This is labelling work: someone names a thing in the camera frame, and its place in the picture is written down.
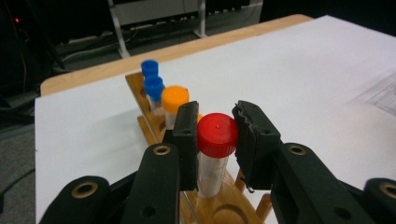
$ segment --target red cap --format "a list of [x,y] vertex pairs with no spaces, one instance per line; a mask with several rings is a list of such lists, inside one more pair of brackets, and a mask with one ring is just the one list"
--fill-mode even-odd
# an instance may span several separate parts
[[238,129],[228,115],[213,113],[198,122],[197,145],[208,157],[224,158],[235,151]]

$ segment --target test tube rack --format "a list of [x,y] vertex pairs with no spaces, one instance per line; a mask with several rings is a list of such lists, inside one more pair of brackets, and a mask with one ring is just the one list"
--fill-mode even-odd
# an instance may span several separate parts
[[[149,146],[161,143],[165,129],[165,117],[150,113],[149,100],[143,87],[143,75],[139,72],[126,76],[126,81],[139,104],[142,115],[137,118]],[[209,199],[199,198],[197,191],[180,192],[180,218],[183,223],[263,223],[272,206],[269,194],[264,194],[254,209],[244,194],[242,172],[236,180],[226,172],[220,193]]]

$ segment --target test tube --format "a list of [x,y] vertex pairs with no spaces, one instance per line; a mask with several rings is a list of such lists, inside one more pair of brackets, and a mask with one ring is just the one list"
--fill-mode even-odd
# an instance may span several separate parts
[[143,77],[158,76],[158,63],[155,60],[145,60],[140,64]]
[[162,93],[163,79],[157,76],[146,77],[143,81],[148,97],[150,112],[155,116],[163,115]]
[[174,129],[178,108],[189,100],[189,91],[184,87],[170,86],[163,90],[163,109],[165,111],[165,126],[167,130]]
[[212,113],[198,122],[198,197],[211,198],[219,193],[237,138],[235,121],[228,115]]

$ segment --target table surface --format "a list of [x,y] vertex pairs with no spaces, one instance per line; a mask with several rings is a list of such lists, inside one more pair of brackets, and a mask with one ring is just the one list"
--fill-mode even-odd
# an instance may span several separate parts
[[94,67],[82,69],[73,73],[51,77],[41,84],[43,96],[58,91],[68,90],[77,86],[85,85],[97,80],[114,77],[129,71],[140,69],[140,64],[146,59],[155,59],[159,63],[174,60],[206,49],[213,49],[241,39],[255,35],[262,35],[275,30],[283,29],[301,22],[312,20],[304,15],[292,15],[278,20],[268,21],[251,25],[249,27],[233,30],[207,38],[193,40],[172,47],[157,49],[139,54],[128,59],[104,63]]
[[[396,38],[291,16],[44,82],[35,105],[37,220],[71,180],[114,183],[137,169],[147,144],[125,75],[147,58],[160,62],[166,86],[189,89],[202,114],[231,116],[237,100],[250,101],[283,142],[311,147],[337,178],[358,188],[396,179]],[[227,169],[236,175],[235,158]],[[261,196],[248,195],[252,204]]]

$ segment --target white table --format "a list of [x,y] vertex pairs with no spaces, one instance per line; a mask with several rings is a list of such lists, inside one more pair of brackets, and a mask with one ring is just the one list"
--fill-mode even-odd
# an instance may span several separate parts
[[[283,142],[311,147],[361,189],[372,177],[396,179],[395,61],[396,38],[324,17],[161,63],[160,76],[187,87],[203,114],[232,115],[238,100],[260,106]],[[71,180],[113,183],[137,169],[147,145],[125,75],[36,100],[37,221]],[[228,169],[236,176],[235,159]],[[261,196],[248,195],[253,204]]]

